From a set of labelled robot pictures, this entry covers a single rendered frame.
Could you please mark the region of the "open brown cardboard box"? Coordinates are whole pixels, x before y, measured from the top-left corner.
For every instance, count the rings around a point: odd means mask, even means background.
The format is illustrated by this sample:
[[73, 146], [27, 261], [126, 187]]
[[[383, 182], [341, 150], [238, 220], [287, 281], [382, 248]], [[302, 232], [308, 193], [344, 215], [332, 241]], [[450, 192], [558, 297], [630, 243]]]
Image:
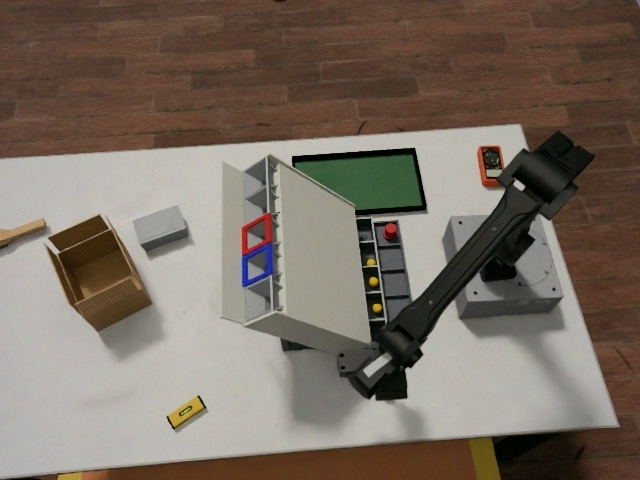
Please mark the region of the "open brown cardboard box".
[[153, 304], [126, 246], [105, 217], [111, 229], [98, 214], [47, 237], [60, 252], [57, 256], [44, 243], [68, 304], [97, 332]]

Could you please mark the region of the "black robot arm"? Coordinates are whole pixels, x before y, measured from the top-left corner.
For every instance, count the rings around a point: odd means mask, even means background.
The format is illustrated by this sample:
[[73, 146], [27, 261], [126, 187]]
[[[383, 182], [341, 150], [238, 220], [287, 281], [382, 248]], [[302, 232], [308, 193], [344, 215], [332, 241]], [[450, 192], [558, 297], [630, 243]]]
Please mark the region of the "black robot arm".
[[536, 240], [528, 234], [532, 221], [538, 213], [548, 221], [557, 213], [579, 189], [572, 181], [595, 157], [573, 143], [558, 130], [532, 153], [523, 148], [516, 154], [496, 178], [506, 189], [492, 213], [425, 291], [379, 330], [371, 349], [338, 351], [340, 377], [370, 400], [392, 371], [411, 369], [422, 358], [420, 347], [478, 272], [483, 282], [517, 275], [514, 264]]

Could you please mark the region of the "red rectangular frame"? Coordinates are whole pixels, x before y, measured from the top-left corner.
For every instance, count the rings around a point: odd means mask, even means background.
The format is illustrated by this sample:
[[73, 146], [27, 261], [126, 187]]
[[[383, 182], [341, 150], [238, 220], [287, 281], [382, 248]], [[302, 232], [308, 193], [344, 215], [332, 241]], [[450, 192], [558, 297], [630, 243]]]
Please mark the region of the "red rectangular frame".
[[[259, 223], [259, 222], [261, 222], [263, 220], [265, 220], [265, 223], [266, 223], [266, 240], [261, 242], [261, 243], [259, 243], [259, 244], [257, 244], [257, 245], [255, 245], [255, 246], [253, 246], [253, 247], [251, 247], [251, 248], [249, 248], [247, 250], [247, 229], [252, 227], [252, 226], [254, 226], [254, 225], [256, 225], [257, 223]], [[268, 243], [270, 243], [270, 242], [272, 242], [272, 240], [271, 240], [271, 215], [270, 215], [270, 213], [267, 213], [264, 216], [262, 216], [262, 217], [256, 219], [255, 221], [247, 224], [246, 226], [242, 227], [242, 256], [245, 256], [245, 255], [251, 253], [252, 251], [254, 251], [254, 250], [256, 250], [256, 249], [258, 249], [258, 248], [260, 248], [260, 247], [262, 247], [262, 246], [264, 246], [264, 245], [266, 245]]]

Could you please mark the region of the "orange pocket multimeter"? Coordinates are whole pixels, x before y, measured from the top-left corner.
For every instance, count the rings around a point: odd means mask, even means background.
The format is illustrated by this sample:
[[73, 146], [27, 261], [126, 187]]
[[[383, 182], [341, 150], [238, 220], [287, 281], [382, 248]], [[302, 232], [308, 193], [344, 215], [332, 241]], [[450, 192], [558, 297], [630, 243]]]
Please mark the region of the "orange pocket multimeter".
[[500, 146], [480, 146], [477, 151], [481, 183], [485, 187], [502, 186], [496, 178], [505, 169]]

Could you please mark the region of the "yellow pocket level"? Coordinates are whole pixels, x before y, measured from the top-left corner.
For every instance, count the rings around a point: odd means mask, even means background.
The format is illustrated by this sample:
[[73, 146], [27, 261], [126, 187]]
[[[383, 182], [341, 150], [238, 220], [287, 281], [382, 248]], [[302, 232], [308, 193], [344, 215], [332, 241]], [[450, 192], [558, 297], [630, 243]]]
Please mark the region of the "yellow pocket level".
[[190, 418], [204, 410], [206, 405], [199, 395], [166, 416], [172, 429], [176, 429]]

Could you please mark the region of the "green tray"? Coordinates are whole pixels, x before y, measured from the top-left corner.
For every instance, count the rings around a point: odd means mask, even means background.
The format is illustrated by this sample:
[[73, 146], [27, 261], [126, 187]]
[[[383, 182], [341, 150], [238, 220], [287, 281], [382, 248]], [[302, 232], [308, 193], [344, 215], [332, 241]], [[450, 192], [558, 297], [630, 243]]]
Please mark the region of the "green tray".
[[355, 216], [427, 207], [415, 147], [292, 156], [292, 167], [355, 204]]

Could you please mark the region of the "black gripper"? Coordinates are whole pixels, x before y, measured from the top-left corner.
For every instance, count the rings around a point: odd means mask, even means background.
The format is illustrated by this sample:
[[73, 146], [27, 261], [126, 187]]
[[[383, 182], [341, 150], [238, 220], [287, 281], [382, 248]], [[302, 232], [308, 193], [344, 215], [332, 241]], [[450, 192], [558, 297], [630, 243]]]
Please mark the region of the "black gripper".
[[408, 398], [408, 383], [405, 368], [402, 367], [401, 369], [392, 372], [393, 376], [391, 381], [386, 382], [380, 388], [378, 393], [375, 394], [376, 401], [403, 400]]

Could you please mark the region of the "blue square frame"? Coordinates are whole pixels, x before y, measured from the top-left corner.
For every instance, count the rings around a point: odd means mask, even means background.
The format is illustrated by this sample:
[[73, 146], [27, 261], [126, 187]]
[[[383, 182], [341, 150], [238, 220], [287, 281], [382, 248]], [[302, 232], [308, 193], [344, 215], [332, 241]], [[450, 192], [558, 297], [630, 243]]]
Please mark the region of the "blue square frame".
[[[248, 280], [247, 279], [247, 259], [266, 250], [267, 252], [267, 272]], [[262, 278], [265, 278], [269, 275], [273, 274], [273, 265], [272, 265], [272, 243], [269, 243], [245, 256], [242, 257], [242, 287], [246, 287]]]

